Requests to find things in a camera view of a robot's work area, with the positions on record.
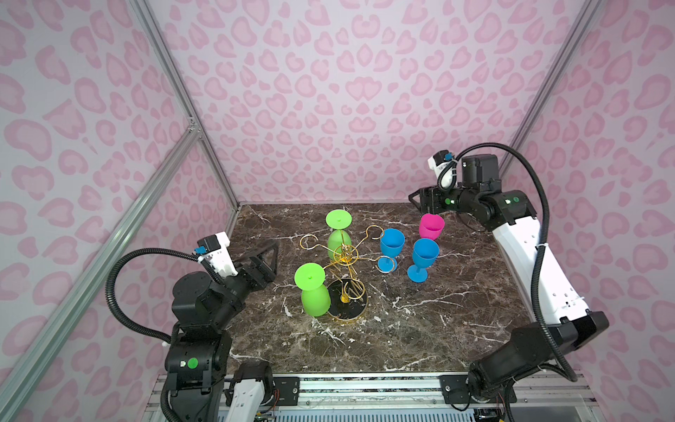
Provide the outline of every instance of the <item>brown marble surface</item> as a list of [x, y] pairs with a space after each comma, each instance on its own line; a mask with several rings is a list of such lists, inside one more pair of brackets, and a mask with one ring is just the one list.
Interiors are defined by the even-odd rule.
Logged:
[[[325, 250], [302, 250], [298, 241], [314, 233], [325, 244], [331, 231], [325, 216], [336, 208], [352, 214], [347, 230], [355, 242], [371, 224], [397, 228], [406, 236], [395, 272], [382, 274], [369, 261], [355, 264], [369, 305], [350, 323], [304, 313], [293, 281], [304, 263], [328, 264]], [[252, 293], [230, 324], [234, 341], [228, 373], [250, 358], [270, 361], [275, 373], [463, 371], [506, 342], [511, 329], [528, 319], [493, 236], [446, 215], [437, 240], [441, 254], [429, 268], [429, 279], [417, 284], [406, 270], [412, 265], [412, 244], [419, 239], [419, 220], [410, 204], [245, 205], [230, 253], [236, 257], [265, 239], [276, 239], [280, 261], [275, 283]], [[376, 257], [379, 241], [366, 240], [359, 251]]]

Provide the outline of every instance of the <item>pink wall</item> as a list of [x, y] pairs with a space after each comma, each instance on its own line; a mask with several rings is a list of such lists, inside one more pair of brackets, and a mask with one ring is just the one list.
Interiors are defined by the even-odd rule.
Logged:
[[[128, 251], [161, 247], [189, 253], [199, 238], [224, 230], [231, 212], [206, 156], [195, 146]], [[119, 305], [134, 321], [169, 333], [176, 322], [171, 289], [184, 274], [200, 269], [162, 255], [136, 258], [117, 281]], [[101, 289], [18, 421], [138, 420], [165, 354], [159, 340], [117, 322]]]
[[[525, 145], [551, 250], [610, 319], [575, 354], [610, 422], [675, 413], [674, 6], [610, 0]], [[508, 184], [536, 195], [519, 164]]]
[[353, 201], [508, 142], [582, 1], [151, 3], [239, 200]]
[[185, 127], [124, 0], [0, 4], [0, 382]]

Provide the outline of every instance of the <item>black round base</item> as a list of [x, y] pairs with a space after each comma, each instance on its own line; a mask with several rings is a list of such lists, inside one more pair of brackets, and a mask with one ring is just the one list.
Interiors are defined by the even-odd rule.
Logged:
[[328, 285], [328, 294], [331, 297], [331, 307], [328, 308], [328, 313], [339, 321], [353, 321], [359, 318], [368, 306], [367, 291], [361, 299], [350, 300], [349, 303], [343, 303], [340, 300], [342, 296], [342, 283], [349, 282], [349, 280], [348, 278], [343, 278], [342, 280], [335, 280]]

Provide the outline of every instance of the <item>pink cup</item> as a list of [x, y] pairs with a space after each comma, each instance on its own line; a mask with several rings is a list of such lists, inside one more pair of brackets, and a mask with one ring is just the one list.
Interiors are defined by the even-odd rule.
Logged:
[[420, 237], [436, 240], [445, 226], [446, 221], [440, 215], [424, 214], [420, 221]]

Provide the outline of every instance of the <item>diagonal metal beam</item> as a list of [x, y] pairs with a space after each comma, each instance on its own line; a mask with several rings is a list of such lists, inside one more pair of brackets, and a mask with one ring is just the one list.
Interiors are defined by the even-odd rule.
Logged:
[[192, 98], [190, 98], [190, 93], [185, 86], [185, 82], [183, 81], [183, 78], [180, 77], [178, 66], [176, 65], [173, 56], [171, 55], [171, 51], [164, 40], [161, 27], [157, 22], [157, 18], [155, 17], [152, 7], [148, 4], [147, 0], [128, 1], [134, 12], [136, 12], [138, 21], [145, 30], [145, 34], [148, 36], [150, 45], [155, 50], [155, 55], [159, 60], [159, 64], [166, 73], [169, 83], [173, 87], [173, 91], [176, 93], [176, 98], [185, 111], [188, 120], [190, 120], [190, 123], [193, 125], [194, 129], [202, 134], [199, 140], [204, 146], [204, 150], [207, 154], [207, 157], [209, 158], [209, 165], [211, 166], [213, 173], [216, 175], [218, 183], [220, 183], [221, 188], [225, 192], [227, 199], [230, 201], [232, 208], [237, 209], [239, 207], [237, 196], [234, 194], [232, 186], [227, 180], [227, 176], [225, 175], [223, 167], [220, 164], [220, 160], [218, 160], [218, 157], [215, 154], [213, 143], [204, 130], [204, 125], [199, 118], [199, 113], [197, 113]]
[[[576, 55], [576, 52], [581, 46], [581, 43], [584, 41], [584, 38], [586, 38], [586, 34], [591, 29], [595, 19], [597, 18], [597, 12], [602, 9], [604, 3], [605, 0], [586, 0], [581, 6], [581, 11], [576, 16], [570, 32], [567, 34], [567, 37], [562, 43], [556, 58], [553, 60], [548, 74], [546, 74], [546, 78], [541, 83], [541, 87], [537, 91], [532, 105], [527, 110], [525, 117], [522, 119], [520, 127], [518, 127], [516, 134], [511, 140], [512, 148], [520, 150], [525, 144], [532, 126], [534, 126], [535, 122], [541, 115], [541, 112], [544, 110], [544, 107], [551, 97], [551, 94], [558, 85], [560, 78], [562, 78], [564, 75], [567, 66]], [[504, 160], [502, 160], [502, 163], [499, 166], [499, 174], [502, 178], [506, 176], [506, 172], [511, 166], [513, 159], [514, 158], [512, 155], [505, 155]]]
[[122, 257], [197, 140], [198, 134], [194, 130], [185, 131], [169, 156], [140, 191], [138, 198], [119, 221], [106, 243], [56, 308], [38, 337], [12, 369], [0, 390], [0, 422], [13, 421], [24, 407], [103, 286], [110, 269]]

